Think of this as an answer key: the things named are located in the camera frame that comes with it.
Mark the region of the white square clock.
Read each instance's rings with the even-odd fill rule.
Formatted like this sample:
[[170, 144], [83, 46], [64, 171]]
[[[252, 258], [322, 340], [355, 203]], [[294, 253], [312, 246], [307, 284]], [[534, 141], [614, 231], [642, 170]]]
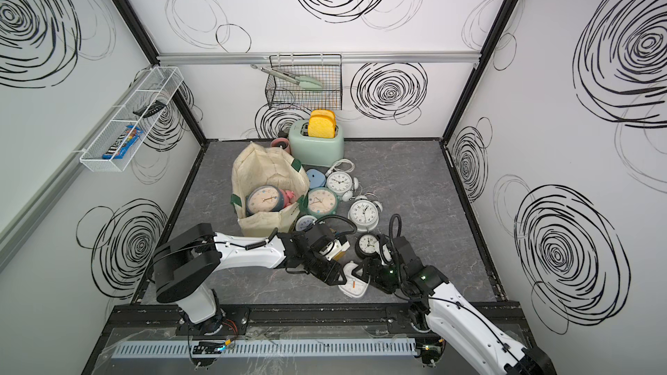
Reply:
[[359, 300], [366, 294], [369, 285], [362, 279], [353, 275], [353, 272], [357, 267], [359, 267], [359, 265], [353, 261], [347, 263], [343, 267], [343, 272], [347, 282], [338, 286], [338, 288], [347, 297]]

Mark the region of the black twin bell clock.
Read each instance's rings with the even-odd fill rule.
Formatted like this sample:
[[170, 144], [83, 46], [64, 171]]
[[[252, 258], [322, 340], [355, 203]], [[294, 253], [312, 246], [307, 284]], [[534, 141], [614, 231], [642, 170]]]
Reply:
[[385, 260], [384, 248], [378, 235], [362, 234], [356, 240], [354, 251], [361, 260]]

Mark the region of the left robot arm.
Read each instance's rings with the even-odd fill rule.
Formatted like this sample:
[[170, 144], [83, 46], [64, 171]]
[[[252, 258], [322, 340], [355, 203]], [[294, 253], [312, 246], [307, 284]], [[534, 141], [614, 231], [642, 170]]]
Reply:
[[208, 277], [232, 268], [261, 267], [310, 274], [328, 286], [347, 283], [337, 258], [350, 248], [347, 236], [334, 232], [323, 219], [303, 230], [274, 229], [263, 237], [237, 237], [198, 224], [161, 244], [151, 262], [156, 301], [176, 304], [195, 325], [221, 319], [218, 296], [205, 286]]

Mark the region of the cream canvas tote bag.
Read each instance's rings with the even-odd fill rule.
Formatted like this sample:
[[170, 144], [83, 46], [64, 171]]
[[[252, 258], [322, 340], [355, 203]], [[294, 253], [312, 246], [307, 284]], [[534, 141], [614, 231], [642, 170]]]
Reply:
[[287, 232], [300, 214], [309, 179], [299, 160], [280, 148], [250, 143], [232, 168], [231, 204], [246, 237]]

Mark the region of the pink twin bell clock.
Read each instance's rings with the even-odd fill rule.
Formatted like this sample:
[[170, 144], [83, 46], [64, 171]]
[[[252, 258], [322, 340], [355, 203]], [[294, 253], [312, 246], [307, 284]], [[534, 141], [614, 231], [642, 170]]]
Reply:
[[284, 201], [283, 208], [294, 204], [298, 200], [296, 194], [291, 190], [281, 190], [281, 193]]

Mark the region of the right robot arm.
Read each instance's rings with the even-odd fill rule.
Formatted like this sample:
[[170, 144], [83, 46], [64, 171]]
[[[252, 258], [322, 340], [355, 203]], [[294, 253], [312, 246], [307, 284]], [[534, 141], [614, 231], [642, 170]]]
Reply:
[[403, 236], [363, 234], [355, 243], [362, 260], [354, 277], [403, 298], [418, 332], [435, 333], [479, 374], [554, 374], [539, 347], [527, 347], [468, 302], [437, 267], [425, 266]]

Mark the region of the blue round beige clock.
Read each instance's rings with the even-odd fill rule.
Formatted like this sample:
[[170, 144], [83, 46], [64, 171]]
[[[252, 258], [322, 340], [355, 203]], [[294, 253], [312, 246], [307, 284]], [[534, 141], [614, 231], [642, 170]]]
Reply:
[[248, 215], [279, 212], [283, 210], [284, 204], [281, 189], [272, 185], [263, 185], [253, 190], [246, 202]]

